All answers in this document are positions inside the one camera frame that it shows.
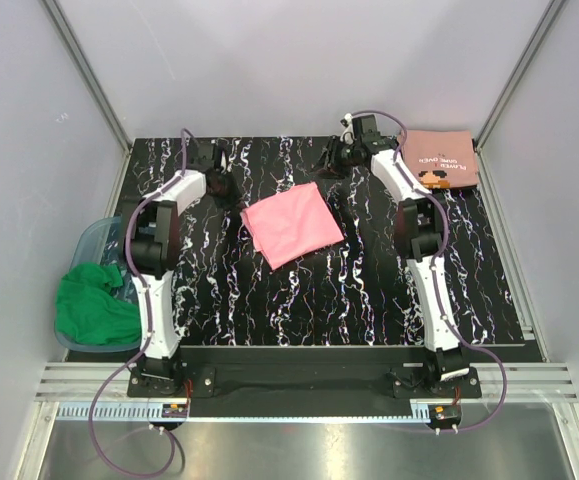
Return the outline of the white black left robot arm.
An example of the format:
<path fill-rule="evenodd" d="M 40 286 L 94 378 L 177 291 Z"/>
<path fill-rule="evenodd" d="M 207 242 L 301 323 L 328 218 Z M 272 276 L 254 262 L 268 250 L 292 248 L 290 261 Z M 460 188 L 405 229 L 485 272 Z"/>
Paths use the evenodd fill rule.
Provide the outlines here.
<path fill-rule="evenodd" d="M 179 217 L 194 202 L 210 196 L 227 211 L 240 206 L 235 179 L 225 167 L 178 170 L 161 187 L 123 206 L 122 254 L 138 298 L 141 337 L 137 375 L 165 396 L 184 386 L 174 329 L 173 273 L 181 249 Z"/>

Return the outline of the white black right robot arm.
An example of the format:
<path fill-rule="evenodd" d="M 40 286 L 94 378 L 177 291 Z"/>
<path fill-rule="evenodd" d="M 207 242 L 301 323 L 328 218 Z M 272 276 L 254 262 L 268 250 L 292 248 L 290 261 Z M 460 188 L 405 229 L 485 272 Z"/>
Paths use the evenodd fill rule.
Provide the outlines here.
<path fill-rule="evenodd" d="M 423 314 L 425 360 L 419 382 L 432 395 L 445 396 L 469 373 L 445 275 L 445 207 L 407 168 L 399 146 L 391 139 L 348 144 L 331 136 L 313 172 L 322 178 L 342 179 L 361 166 L 385 186 L 397 204 L 394 245 L 413 277 Z"/>

